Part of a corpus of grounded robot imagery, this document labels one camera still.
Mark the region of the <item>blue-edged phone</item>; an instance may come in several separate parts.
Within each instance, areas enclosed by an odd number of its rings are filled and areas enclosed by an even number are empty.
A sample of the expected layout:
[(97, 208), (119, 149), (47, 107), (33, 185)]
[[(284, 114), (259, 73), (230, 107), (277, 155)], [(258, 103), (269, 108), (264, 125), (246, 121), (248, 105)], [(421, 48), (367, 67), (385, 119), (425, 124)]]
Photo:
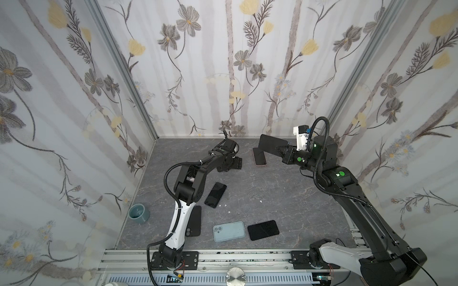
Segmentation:
[(289, 143), (287, 140), (262, 134), (260, 136), (258, 148), (263, 152), (270, 153), (277, 157), (283, 157), (283, 154), (280, 149), (287, 147), (288, 145)]
[(223, 194), (225, 193), (226, 189), (227, 189), (226, 185), (220, 182), (216, 182), (213, 185), (211, 192), (209, 193), (209, 195), (207, 196), (205, 200), (205, 205), (215, 209), (219, 201), (221, 200)]

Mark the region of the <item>light blue phone case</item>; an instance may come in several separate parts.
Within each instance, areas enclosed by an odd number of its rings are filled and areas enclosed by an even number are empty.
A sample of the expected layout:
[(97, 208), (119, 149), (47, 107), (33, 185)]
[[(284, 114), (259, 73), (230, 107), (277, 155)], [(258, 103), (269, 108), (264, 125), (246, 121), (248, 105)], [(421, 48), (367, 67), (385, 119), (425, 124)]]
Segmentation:
[(242, 221), (216, 225), (212, 230), (213, 239), (217, 243), (243, 238), (246, 235), (245, 225)]

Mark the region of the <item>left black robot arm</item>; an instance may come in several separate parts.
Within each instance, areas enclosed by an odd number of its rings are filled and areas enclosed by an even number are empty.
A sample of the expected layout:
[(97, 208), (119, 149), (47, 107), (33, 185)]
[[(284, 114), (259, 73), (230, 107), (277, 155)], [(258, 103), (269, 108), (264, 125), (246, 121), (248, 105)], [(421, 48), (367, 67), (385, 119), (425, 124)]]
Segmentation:
[(175, 201), (174, 215), (168, 235), (146, 247), (147, 268), (151, 283), (156, 286), (153, 276), (153, 262), (150, 249), (158, 246), (158, 252), (163, 266), (173, 270), (184, 264), (182, 253), (185, 245), (186, 229), (192, 210), (201, 199), (205, 190), (207, 175), (216, 169), (218, 172), (228, 172), (241, 169), (242, 161), (237, 157), (240, 147), (236, 141), (224, 138), (208, 155), (195, 162), (181, 162), (172, 165), (165, 173), (163, 184), (167, 193)]

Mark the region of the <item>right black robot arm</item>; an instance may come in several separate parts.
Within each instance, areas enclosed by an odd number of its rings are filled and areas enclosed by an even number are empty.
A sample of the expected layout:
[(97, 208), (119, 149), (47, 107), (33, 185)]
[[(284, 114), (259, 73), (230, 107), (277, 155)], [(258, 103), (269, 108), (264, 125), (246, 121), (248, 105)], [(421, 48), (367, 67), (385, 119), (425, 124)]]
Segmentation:
[(356, 177), (338, 164), (338, 148), (329, 131), (330, 123), (322, 116), (312, 126), (299, 127), (299, 132), (308, 136), (303, 147), (285, 144), (275, 149), (283, 163), (311, 171), (317, 189), (333, 197), (347, 212), (370, 253), (360, 255), (323, 239), (310, 245), (309, 263), (315, 268), (338, 265), (361, 276), (370, 286), (400, 286), (424, 269), (427, 255), (397, 235), (365, 196)]

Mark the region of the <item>black phone case near left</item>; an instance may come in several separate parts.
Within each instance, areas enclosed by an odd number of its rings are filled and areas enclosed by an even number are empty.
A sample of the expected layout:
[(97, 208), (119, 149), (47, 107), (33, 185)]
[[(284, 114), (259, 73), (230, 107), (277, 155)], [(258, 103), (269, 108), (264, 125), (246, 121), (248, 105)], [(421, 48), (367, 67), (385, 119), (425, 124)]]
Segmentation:
[(202, 207), (194, 206), (186, 228), (186, 237), (198, 237), (201, 235)]

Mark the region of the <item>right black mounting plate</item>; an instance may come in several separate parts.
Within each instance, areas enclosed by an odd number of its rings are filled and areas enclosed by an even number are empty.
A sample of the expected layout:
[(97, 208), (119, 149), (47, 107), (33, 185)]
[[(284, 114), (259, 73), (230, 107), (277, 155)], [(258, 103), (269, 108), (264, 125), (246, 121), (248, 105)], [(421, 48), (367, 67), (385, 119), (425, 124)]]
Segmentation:
[(295, 250), (290, 252), (291, 259), (289, 262), (293, 265), (294, 270), (331, 270), (331, 268), (340, 268), (338, 265), (330, 265), (324, 262), (312, 262), (308, 253), (308, 250)]

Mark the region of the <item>black mounting plate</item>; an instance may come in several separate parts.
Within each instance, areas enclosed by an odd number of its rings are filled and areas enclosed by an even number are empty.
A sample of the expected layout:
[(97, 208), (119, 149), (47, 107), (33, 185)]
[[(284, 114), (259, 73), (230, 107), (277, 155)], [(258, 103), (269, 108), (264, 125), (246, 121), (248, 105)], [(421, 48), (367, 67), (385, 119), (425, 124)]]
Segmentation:
[(338, 265), (330, 265), (324, 262), (312, 262), (308, 253), (308, 250), (295, 250), (290, 252), (291, 259), (289, 262), (293, 265), (294, 270), (331, 270), (331, 268), (340, 268)]
[(196, 271), (199, 262), (198, 251), (184, 251), (182, 253), (181, 262), (177, 266), (166, 262), (162, 254), (158, 251), (154, 252), (151, 257), (150, 267), (153, 271), (167, 271), (181, 269), (185, 271)]

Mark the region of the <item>teal ceramic cup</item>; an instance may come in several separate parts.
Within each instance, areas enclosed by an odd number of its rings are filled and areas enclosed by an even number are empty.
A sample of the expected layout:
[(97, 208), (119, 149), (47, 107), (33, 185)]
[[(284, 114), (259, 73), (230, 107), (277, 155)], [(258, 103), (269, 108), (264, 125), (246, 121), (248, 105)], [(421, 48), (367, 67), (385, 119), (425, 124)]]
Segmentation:
[(136, 224), (144, 224), (149, 220), (150, 212), (145, 205), (137, 203), (129, 209), (128, 217)]

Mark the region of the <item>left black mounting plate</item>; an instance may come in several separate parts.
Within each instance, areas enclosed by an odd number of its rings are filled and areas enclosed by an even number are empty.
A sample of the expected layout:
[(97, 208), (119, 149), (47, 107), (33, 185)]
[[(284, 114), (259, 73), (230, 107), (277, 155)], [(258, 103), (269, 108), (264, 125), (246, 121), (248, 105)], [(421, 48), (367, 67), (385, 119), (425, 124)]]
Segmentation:
[(181, 262), (177, 266), (166, 262), (162, 254), (158, 251), (154, 252), (151, 257), (150, 267), (153, 271), (167, 271), (181, 269), (185, 271), (196, 271), (199, 262), (198, 251), (184, 251), (182, 253)]

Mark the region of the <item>round silver knob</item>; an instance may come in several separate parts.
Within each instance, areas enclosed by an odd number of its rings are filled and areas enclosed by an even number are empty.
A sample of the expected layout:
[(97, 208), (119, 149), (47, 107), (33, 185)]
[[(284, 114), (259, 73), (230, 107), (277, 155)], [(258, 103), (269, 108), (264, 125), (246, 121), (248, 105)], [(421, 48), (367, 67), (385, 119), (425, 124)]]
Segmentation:
[(239, 267), (230, 268), (225, 275), (225, 283), (227, 286), (245, 286), (246, 274)]

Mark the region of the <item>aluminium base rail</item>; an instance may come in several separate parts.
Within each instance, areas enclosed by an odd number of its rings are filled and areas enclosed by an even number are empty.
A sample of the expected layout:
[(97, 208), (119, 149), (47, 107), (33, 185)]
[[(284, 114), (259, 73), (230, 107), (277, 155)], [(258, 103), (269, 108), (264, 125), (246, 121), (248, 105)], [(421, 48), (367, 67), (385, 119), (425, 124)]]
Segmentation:
[[(310, 273), (319, 285), (309, 286), (365, 286), (367, 282), (359, 275), (350, 272), (342, 265), (331, 270), (294, 270), (289, 262), (293, 249), (200, 249), (196, 271), (153, 271), (155, 274), (173, 274), (179, 281), (186, 274), (223, 273), (230, 268), (239, 267), (247, 273)], [(144, 250), (106, 250), (97, 269), (98, 286), (128, 286), (125, 283), (106, 283), (113, 274), (148, 274), (146, 251)]]

